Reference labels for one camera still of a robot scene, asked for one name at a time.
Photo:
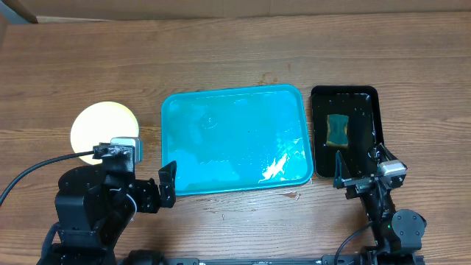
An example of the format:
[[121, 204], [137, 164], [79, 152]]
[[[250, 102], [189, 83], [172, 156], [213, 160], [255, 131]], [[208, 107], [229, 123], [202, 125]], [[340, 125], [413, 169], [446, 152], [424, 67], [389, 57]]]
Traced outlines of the yellow-green plate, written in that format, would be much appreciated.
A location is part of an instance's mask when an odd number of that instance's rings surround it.
[[75, 119], [70, 133], [75, 153], [91, 151], [100, 143], [128, 144], [136, 147], [135, 161], [140, 163], [144, 148], [138, 136], [137, 118], [117, 102], [99, 102], [87, 107]]

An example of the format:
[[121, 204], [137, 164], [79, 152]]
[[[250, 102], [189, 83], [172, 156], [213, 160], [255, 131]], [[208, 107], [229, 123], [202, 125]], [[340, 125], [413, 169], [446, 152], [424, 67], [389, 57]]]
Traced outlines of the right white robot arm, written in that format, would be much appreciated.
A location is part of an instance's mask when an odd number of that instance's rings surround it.
[[[377, 171], [354, 178], [340, 152], [336, 153], [333, 187], [346, 190], [347, 199], [359, 198], [368, 224], [347, 237], [333, 256], [333, 264], [424, 264], [415, 252], [422, 248], [427, 222], [416, 211], [397, 210], [391, 191], [402, 186], [407, 166], [383, 145], [376, 146]], [[375, 245], [362, 247], [356, 255], [341, 256], [344, 247], [356, 236], [371, 230]]]

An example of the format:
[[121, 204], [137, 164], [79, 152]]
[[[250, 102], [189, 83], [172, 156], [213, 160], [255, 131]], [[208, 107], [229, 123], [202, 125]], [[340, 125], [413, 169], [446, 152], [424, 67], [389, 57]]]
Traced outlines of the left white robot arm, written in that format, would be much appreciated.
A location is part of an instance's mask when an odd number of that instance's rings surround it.
[[103, 164], [67, 171], [58, 182], [58, 221], [44, 239], [40, 264], [117, 264], [116, 243], [136, 213], [174, 206], [176, 172], [175, 161], [159, 170], [158, 182]]

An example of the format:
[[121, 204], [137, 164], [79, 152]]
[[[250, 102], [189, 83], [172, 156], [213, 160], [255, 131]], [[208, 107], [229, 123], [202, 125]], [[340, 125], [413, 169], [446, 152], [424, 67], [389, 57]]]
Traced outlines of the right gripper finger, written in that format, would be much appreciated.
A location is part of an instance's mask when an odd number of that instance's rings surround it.
[[386, 148], [386, 146], [383, 143], [379, 143], [374, 149], [373, 149], [373, 155], [374, 158], [378, 162], [387, 162], [391, 160], [396, 160], [397, 158]]
[[340, 151], [336, 152], [336, 165], [333, 179], [334, 188], [344, 188], [345, 182], [350, 178], [350, 172]]

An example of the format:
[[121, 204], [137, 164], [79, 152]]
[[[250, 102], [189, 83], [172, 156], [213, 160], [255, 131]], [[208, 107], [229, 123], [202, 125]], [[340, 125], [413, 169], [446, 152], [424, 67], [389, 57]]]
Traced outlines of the yellow green sponge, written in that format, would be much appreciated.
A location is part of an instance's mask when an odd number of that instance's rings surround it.
[[341, 114], [330, 114], [327, 116], [326, 145], [347, 148], [349, 117]]

